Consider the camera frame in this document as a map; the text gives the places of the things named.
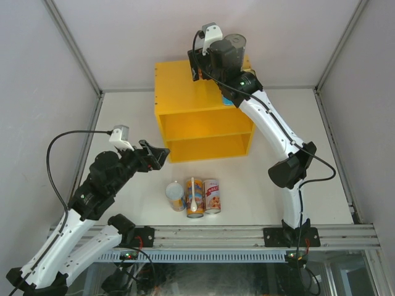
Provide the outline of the black cylindrical can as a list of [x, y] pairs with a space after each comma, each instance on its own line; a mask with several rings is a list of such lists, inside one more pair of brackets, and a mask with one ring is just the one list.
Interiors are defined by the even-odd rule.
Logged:
[[246, 48], [246, 38], [241, 34], [229, 34], [224, 37], [235, 48], [236, 57], [235, 62], [239, 68], [242, 68], [244, 62], [244, 53]]

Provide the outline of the gold rectangular tin blue label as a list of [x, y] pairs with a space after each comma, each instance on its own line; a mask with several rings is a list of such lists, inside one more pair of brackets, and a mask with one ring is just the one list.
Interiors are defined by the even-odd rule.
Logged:
[[256, 76], [256, 71], [253, 70], [253, 69], [251, 69], [251, 68], [244, 69], [243, 72], [244, 72], [244, 73], [251, 74], [251, 75], [253, 75], [253, 76]]

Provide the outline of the red white labelled can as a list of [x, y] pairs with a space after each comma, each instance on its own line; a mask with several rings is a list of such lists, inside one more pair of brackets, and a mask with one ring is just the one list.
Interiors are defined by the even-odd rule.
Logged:
[[219, 182], [215, 179], [203, 181], [204, 203], [206, 214], [217, 214], [221, 212]]

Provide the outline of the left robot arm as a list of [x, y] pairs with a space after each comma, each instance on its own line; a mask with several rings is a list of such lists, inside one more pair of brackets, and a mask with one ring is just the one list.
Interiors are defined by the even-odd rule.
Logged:
[[76, 244], [115, 202], [115, 196], [135, 173], [160, 170], [170, 151], [145, 140], [140, 148], [127, 145], [98, 154], [89, 174], [70, 198], [67, 211], [38, 253], [23, 267], [12, 268], [7, 280], [24, 295], [65, 295], [92, 262], [114, 247], [135, 246], [136, 225], [122, 214], [80, 248]]

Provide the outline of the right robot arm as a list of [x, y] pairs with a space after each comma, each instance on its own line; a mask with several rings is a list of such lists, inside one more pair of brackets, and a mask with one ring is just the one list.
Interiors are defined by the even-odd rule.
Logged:
[[193, 80], [213, 80], [222, 96], [246, 114], [266, 137], [277, 157], [268, 169], [271, 181], [283, 194], [283, 219], [277, 241], [291, 247], [299, 245], [310, 229], [304, 213], [302, 183], [306, 179], [317, 148], [296, 136], [275, 110], [252, 70], [244, 70], [244, 54], [229, 40], [213, 42], [206, 51], [193, 47], [188, 51]]

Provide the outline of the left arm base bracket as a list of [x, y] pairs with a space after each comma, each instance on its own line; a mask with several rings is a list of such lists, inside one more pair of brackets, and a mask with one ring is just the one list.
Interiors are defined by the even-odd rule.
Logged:
[[122, 235], [121, 248], [139, 248], [153, 247], [155, 229], [149, 226], [134, 228], [127, 234]]

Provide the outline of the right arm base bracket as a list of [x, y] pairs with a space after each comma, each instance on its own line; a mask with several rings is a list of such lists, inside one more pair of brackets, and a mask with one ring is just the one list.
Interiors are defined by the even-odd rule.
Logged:
[[263, 228], [264, 244], [266, 247], [320, 247], [318, 229], [310, 227], [303, 229], [285, 229], [282, 227]]

